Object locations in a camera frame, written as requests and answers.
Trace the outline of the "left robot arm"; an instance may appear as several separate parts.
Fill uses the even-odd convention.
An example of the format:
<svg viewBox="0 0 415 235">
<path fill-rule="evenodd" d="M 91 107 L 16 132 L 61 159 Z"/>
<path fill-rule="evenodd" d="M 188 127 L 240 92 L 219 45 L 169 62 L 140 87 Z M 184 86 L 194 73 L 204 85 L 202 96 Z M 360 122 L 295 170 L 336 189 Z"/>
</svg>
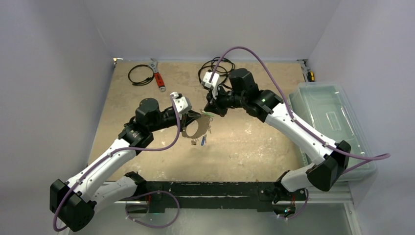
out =
<svg viewBox="0 0 415 235">
<path fill-rule="evenodd" d="M 97 212 L 118 200 L 143 197 L 150 200 L 156 194 L 164 194 L 136 172 L 129 172 L 108 185 L 105 181 L 140 153 L 151 151 L 149 145 L 155 131 L 175 126 L 179 135 L 202 118 L 200 113 L 192 110 L 187 97 L 172 93 L 170 101 L 170 107 L 160 110 L 156 99 L 143 99 L 135 115 L 100 157 L 68 180 L 58 179 L 52 183 L 49 208 L 53 213 L 54 231 L 70 229 L 77 232 Z"/>
</svg>

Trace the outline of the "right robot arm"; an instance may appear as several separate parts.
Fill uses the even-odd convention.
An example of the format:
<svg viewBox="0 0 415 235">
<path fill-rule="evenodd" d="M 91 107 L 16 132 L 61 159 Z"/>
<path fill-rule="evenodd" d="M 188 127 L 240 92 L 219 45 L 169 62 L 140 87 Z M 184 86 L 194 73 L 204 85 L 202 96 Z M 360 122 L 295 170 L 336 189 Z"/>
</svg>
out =
<svg viewBox="0 0 415 235">
<path fill-rule="evenodd" d="M 204 111 L 221 117 L 228 109 L 242 108 L 248 115 L 277 129 L 303 150 L 312 163 L 284 173 L 275 185 L 276 196 L 287 199 L 294 191 L 314 186 L 329 191 L 345 172 L 351 152 L 347 141 L 336 142 L 311 127 L 294 114 L 271 90 L 261 90 L 247 69 L 236 69 L 229 75 L 231 90 L 219 84 L 219 75 L 208 71 L 201 80 L 208 90 Z"/>
</svg>

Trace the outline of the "metal key organizer ring plate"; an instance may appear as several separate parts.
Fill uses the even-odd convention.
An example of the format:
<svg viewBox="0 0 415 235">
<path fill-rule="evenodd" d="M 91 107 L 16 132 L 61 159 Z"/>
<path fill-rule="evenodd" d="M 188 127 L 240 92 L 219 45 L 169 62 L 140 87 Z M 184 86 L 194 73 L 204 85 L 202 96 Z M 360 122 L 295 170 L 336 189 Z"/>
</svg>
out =
<svg viewBox="0 0 415 235">
<path fill-rule="evenodd" d="M 190 124 L 188 127 L 182 128 L 181 135 L 183 138 L 190 139 L 191 145 L 197 145 L 199 138 L 202 138 L 207 132 L 211 132 L 210 123 L 213 121 L 213 117 L 200 113 L 201 117 L 198 120 Z"/>
</svg>

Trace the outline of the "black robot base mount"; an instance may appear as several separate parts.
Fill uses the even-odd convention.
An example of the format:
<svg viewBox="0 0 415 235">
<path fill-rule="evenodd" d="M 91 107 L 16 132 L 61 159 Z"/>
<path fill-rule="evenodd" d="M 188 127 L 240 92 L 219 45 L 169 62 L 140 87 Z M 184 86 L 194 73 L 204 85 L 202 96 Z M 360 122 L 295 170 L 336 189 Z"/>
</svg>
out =
<svg viewBox="0 0 415 235">
<path fill-rule="evenodd" d="M 137 185 L 134 196 L 149 203 L 150 213 L 166 209 L 235 209 L 273 212 L 281 201 L 303 201 L 304 189 L 286 192 L 276 182 L 147 181 L 136 172 L 126 177 Z"/>
</svg>

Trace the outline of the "green key tag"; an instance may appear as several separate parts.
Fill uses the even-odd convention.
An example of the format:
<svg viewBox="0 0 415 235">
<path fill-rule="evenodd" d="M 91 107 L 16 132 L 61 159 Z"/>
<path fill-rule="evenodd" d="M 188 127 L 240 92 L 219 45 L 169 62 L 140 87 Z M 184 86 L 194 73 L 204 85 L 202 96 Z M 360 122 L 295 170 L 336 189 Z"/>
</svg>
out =
<svg viewBox="0 0 415 235">
<path fill-rule="evenodd" d="M 209 116 L 209 117 L 214 117 L 214 114 L 212 114 L 212 113 L 209 113 L 209 112 L 206 112 L 206 111 L 203 111 L 203 110 L 202 110 L 202 113 L 203 113 L 204 115 Z"/>
</svg>

